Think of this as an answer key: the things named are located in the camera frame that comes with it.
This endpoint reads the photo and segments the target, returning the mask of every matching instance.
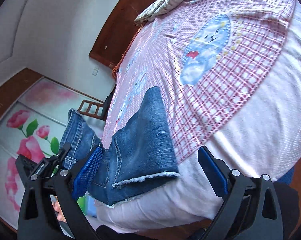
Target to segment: white wall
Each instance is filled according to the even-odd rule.
[[[28,0],[14,53],[27,55],[28,68],[104,100],[115,81],[111,70],[88,54],[118,1]]]
[[[25,55],[13,51],[15,35],[27,0],[5,0],[0,7],[0,86],[25,68]]]

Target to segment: bed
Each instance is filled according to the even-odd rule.
[[[222,199],[198,163],[201,145],[231,169],[272,181],[301,158],[297,0],[184,0],[146,21],[116,78],[104,147],[158,86],[180,172],[112,208],[96,201],[97,220],[117,232],[214,218]]]

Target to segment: white bedsheet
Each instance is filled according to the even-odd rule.
[[[245,175],[268,173],[273,181],[301,157],[301,5],[284,48],[252,98],[205,144],[212,154]],[[179,165],[181,177],[114,208],[97,206],[97,220],[117,232],[163,228],[212,219],[216,197],[197,154]]]

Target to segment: human hand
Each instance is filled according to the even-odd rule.
[[[56,212],[58,212],[57,220],[58,220],[58,221],[62,221],[62,222],[67,223],[67,222],[66,222],[66,219],[65,219],[65,217],[64,217],[64,214],[63,214],[63,212],[61,211],[61,208],[60,208],[60,205],[59,205],[58,200],[56,200],[56,202],[53,203],[52,206],[53,206],[54,210],[55,210]]]

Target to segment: metal screw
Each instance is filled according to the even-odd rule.
[[[264,180],[269,180],[270,177],[269,177],[267,174],[264,174],[264,175],[263,175],[263,179],[264,179]]]
[[[240,171],[238,170],[232,170],[231,173],[236,177],[240,175]]]
[[[61,176],[66,176],[68,174],[68,170],[62,170],[60,174]]]
[[[33,175],[31,175],[30,179],[31,179],[31,180],[36,180],[36,179],[37,179],[37,177],[38,177],[38,175],[37,175],[37,174],[33,174]]]

